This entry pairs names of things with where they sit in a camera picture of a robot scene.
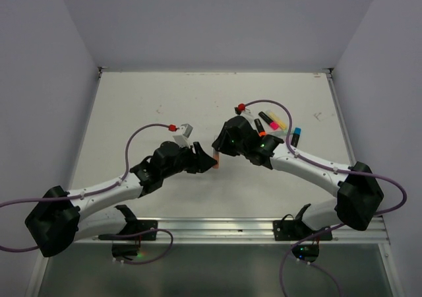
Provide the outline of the pastel orange highlighter body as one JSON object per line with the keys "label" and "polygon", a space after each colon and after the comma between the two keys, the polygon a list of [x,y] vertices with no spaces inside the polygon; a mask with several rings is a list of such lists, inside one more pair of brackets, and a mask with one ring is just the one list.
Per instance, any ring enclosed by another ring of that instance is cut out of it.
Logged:
{"label": "pastel orange highlighter body", "polygon": [[216,150],[213,150],[213,158],[215,160],[215,164],[213,165],[213,169],[218,169],[220,166],[220,153]]}

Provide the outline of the black neon orange highlighter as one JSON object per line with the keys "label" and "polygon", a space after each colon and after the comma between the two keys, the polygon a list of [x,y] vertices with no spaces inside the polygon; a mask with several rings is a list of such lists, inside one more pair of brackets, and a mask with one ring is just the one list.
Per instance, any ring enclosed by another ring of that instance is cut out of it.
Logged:
{"label": "black neon orange highlighter", "polygon": [[254,123],[255,123],[256,130],[258,131],[259,136],[260,137],[266,136],[266,131],[265,131],[261,121],[259,119],[254,119]]}

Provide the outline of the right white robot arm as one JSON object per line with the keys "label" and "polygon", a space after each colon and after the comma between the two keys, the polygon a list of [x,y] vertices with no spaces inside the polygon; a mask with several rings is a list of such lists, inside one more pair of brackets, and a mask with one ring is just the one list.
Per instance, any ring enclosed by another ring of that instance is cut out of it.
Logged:
{"label": "right white robot arm", "polygon": [[242,116],[224,123],[212,147],[228,156],[244,156],[255,166],[292,174],[331,194],[327,201],[304,205],[292,220],[275,221],[277,240],[306,240],[336,224],[365,231],[384,198],[368,165],[348,167],[314,156],[307,163],[307,154],[288,149],[284,139],[271,133],[260,134]]}

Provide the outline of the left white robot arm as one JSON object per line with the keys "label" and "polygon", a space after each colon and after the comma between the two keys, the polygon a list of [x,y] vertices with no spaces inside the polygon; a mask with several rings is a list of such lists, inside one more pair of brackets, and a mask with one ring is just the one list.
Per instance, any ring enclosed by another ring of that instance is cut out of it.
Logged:
{"label": "left white robot arm", "polygon": [[44,257],[67,249],[89,236],[86,223],[95,213],[121,202],[144,197],[161,188],[166,178],[186,172],[202,174],[217,164],[200,143],[181,147],[166,141],[152,155],[121,177],[84,189],[49,189],[36,201],[24,223]]}

